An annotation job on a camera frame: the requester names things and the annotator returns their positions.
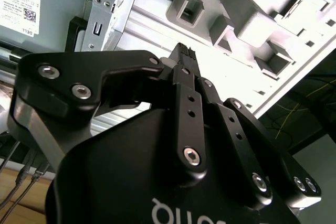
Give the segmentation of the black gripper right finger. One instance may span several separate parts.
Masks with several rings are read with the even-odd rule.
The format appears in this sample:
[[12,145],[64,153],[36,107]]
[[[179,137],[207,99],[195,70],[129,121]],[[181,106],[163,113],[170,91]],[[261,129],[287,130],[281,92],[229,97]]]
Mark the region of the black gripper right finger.
[[215,151],[227,151],[237,180],[233,193],[259,210],[274,197],[290,208],[307,208],[321,201],[321,188],[285,149],[273,144],[266,128],[234,98],[222,101],[214,85],[201,77],[195,51],[187,49],[188,70],[197,77],[205,114],[216,132]]

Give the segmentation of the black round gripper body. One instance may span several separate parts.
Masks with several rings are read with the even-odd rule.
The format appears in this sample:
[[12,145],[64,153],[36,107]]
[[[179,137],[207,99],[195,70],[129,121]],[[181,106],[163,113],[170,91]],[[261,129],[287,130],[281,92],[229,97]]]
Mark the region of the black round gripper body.
[[143,112],[79,144],[46,196],[47,223],[298,223],[283,200],[243,204],[227,132],[206,127],[205,177],[188,182],[174,157],[166,110]]

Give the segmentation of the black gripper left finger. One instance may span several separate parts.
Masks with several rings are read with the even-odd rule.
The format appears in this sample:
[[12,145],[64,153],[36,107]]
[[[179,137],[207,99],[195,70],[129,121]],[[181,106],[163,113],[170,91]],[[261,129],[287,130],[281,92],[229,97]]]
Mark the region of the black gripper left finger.
[[58,170],[78,158],[107,172],[154,166],[197,182],[206,172],[195,53],[146,50],[32,54],[20,60],[10,129]]

